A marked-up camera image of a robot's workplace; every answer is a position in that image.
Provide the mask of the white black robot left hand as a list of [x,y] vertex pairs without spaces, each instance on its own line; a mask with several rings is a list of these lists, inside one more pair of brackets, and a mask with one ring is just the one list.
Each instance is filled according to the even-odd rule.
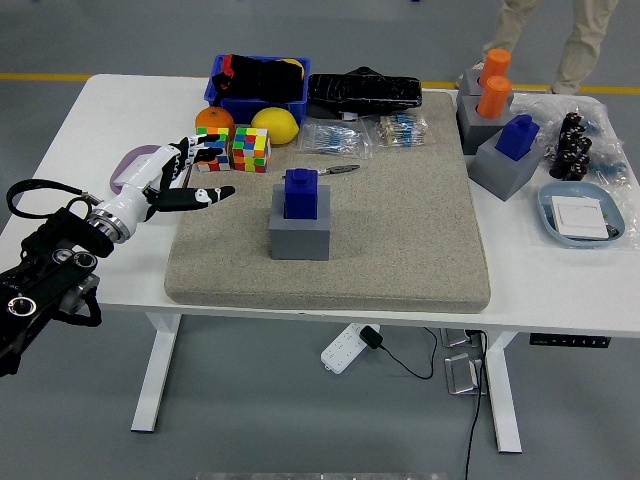
[[178,143],[160,147],[142,162],[129,165],[120,192],[100,203],[94,213],[133,232],[157,211],[199,210],[232,196],[235,193],[232,186],[211,189],[171,186],[183,170],[221,152],[205,145],[218,138],[214,134],[185,137]]

